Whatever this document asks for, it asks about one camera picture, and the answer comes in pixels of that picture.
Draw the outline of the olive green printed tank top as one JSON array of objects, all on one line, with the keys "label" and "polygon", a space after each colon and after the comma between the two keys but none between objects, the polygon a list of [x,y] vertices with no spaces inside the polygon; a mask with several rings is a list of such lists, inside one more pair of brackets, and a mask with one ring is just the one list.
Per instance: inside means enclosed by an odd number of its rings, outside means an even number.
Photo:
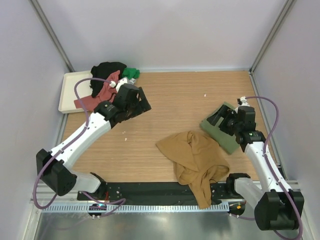
[{"label": "olive green printed tank top", "polygon": [[215,115],[218,113],[218,110],[223,105],[226,105],[231,109],[235,108],[230,103],[224,102],[216,110],[214,110],[211,114],[204,118],[200,122],[199,126],[205,133],[207,133],[213,140],[215,140],[227,154],[231,155],[240,147],[239,144],[236,142],[236,137],[234,135],[230,136],[219,129],[219,125],[223,120],[222,117],[218,119],[216,125],[212,125],[210,123],[210,119],[215,117]]}]

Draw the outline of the tan brown tank top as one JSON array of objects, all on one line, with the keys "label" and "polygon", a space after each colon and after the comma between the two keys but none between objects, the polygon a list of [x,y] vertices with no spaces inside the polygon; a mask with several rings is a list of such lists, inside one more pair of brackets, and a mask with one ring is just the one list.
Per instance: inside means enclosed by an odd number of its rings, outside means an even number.
[{"label": "tan brown tank top", "polygon": [[180,185],[189,186],[198,207],[212,205],[211,183],[216,183],[230,172],[219,144],[199,131],[175,133],[159,140],[159,151],[173,162],[173,172]]}]

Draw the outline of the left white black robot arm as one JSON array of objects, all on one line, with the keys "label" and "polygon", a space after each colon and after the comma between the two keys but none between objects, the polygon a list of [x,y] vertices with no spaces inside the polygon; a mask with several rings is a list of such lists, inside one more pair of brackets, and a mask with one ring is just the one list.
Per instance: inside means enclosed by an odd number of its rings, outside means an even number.
[{"label": "left white black robot arm", "polygon": [[58,196],[77,191],[101,200],[107,192],[106,181],[93,172],[74,172],[74,164],[98,138],[115,125],[139,116],[151,108],[142,87],[123,84],[113,102],[100,102],[86,122],[65,141],[50,151],[41,149],[36,154],[40,179]]}]

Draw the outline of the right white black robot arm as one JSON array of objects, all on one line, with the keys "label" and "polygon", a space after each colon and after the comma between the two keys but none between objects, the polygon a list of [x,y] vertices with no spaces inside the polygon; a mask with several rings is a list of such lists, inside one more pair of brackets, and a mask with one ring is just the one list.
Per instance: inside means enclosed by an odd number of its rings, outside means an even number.
[{"label": "right white black robot arm", "polygon": [[232,109],[223,104],[208,122],[230,136],[252,162],[260,186],[246,173],[232,173],[225,192],[231,198],[243,197],[254,209],[254,220],[262,231],[303,230],[302,211],[305,199],[279,172],[264,134],[256,129],[256,112],[243,104]]}]

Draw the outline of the bright green tank top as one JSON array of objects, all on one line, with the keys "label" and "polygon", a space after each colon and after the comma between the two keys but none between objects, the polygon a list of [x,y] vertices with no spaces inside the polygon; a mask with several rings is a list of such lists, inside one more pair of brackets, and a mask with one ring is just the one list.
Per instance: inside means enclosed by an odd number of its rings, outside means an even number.
[{"label": "bright green tank top", "polygon": [[140,76],[140,70],[137,68],[126,67],[122,72],[122,77],[128,78],[129,80],[130,79],[138,79],[139,76]]}]

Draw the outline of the dusty pink tank top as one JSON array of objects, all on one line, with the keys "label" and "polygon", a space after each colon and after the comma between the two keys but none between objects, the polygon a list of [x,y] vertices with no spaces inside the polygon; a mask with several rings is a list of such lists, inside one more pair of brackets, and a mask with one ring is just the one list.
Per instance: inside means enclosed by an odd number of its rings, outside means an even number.
[{"label": "dusty pink tank top", "polygon": [[[106,80],[110,82],[111,81],[117,82],[119,80],[119,75],[120,75],[120,71],[118,70],[110,74]],[[113,92],[109,90],[108,86],[109,86],[109,83],[104,82],[101,91],[96,97],[92,97],[91,95],[88,95],[81,98],[82,103],[84,104],[85,108],[88,111],[92,112],[95,109],[95,107],[103,101],[109,101],[111,103],[113,102],[117,92]]]}]

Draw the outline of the black tank top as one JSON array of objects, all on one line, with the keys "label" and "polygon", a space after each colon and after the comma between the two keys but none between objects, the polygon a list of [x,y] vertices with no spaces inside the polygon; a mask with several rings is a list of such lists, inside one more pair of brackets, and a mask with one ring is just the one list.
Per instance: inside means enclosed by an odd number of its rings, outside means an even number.
[{"label": "black tank top", "polygon": [[[98,66],[93,66],[90,73],[93,78],[107,79],[110,74],[120,71],[120,75],[123,73],[124,69],[127,67],[121,62],[102,62]],[[91,96],[95,98],[103,88],[104,81],[91,80],[90,88],[92,89]]]}]

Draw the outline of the white plastic tray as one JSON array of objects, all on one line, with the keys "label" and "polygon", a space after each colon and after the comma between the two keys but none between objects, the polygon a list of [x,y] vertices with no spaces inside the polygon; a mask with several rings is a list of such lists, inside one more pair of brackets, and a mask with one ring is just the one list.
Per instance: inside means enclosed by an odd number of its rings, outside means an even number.
[{"label": "white plastic tray", "polygon": [[[82,108],[76,108],[74,101],[77,100],[74,87],[82,79],[91,78],[89,70],[66,73],[63,76],[62,89],[59,99],[58,110],[63,114],[83,112]],[[84,81],[77,86],[77,93],[80,98],[90,96],[90,80]]]}]

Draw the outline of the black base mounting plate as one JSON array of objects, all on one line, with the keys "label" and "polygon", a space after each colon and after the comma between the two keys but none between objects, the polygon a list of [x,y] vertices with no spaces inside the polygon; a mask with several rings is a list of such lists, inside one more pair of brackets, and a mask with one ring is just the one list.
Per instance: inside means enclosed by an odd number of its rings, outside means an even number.
[{"label": "black base mounting plate", "polygon": [[[178,182],[109,182],[99,200],[113,202],[125,198],[126,205],[135,206],[199,206],[188,185]],[[210,183],[210,205],[222,201],[240,201],[242,196],[227,191],[226,183]]]}]

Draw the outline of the right aluminium frame post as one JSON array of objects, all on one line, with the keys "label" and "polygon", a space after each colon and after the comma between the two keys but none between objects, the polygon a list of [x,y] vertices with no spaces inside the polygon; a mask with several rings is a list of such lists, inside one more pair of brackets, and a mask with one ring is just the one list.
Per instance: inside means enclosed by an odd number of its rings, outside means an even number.
[{"label": "right aluminium frame post", "polygon": [[275,19],[274,24],[272,25],[265,41],[263,42],[256,58],[254,59],[250,69],[249,74],[253,75],[255,70],[257,69],[258,65],[260,64],[262,58],[264,57],[265,53],[267,52],[268,48],[276,38],[279,30],[281,29],[282,25],[284,24],[286,18],[290,14],[292,8],[294,7],[296,0],[286,0],[283,7],[281,8],[277,18]]}]

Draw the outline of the aluminium frame post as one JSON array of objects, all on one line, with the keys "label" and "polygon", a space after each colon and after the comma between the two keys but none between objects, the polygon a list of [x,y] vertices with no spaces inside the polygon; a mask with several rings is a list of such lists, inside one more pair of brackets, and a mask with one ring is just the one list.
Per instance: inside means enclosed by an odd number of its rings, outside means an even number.
[{"label": "aluminium frame post", "polygon": [[265,53],[267,52],[268,48],[276,38],[279,30],[281,29],[282,25],[284,24],[286,18],[290,14],[292,8],[294,7],[296,0],[286,0],[283,7],[281,8],[277,18],[275,19],[274,24],[272,25],[265,41],[263,42],[256,58],[254,59],[250,69],[249,74],[253,75],[255,70],[257,69],[258,65],[260,64],[262,58],[264,57]]},{"label": "aluminium frame post", "polygon": [[63,46],[61,45],[54,29],[52,28],[43,8],[41,7],[38,0],[29,0],[33,10],[35,11],[37,17],[39,18],[41,24],[43,25],[45,31],[47,32],[49,38],[51,39],[53,45],[55,46],[57,52],[59,53],[61,59],[63,60],[65,66],[67,67],[68,71],[73,73],[75,69],[68,58]]}]

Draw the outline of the left aluminium frame post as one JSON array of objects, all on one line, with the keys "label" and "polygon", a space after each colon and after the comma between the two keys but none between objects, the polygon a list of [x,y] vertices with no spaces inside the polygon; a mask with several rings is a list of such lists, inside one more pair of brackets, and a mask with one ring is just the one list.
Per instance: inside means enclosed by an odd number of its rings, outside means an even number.
[{"label": "left aluminium frame post", "polygon": [[51,39],[53,45],[55,46],[57,52],[59,53],[61,59],[63,60],[65,66],[67,67],[68,71],[73,73],[75,69],[68,58],[63,46],[61,45],[54,29],[52,28],[43,8],[41,7],[38,0],[29,0],[33,10],[35,11],[37,17],[39,18],[41,24],[43,25],[45,31],[47,32],[49,38]]}]

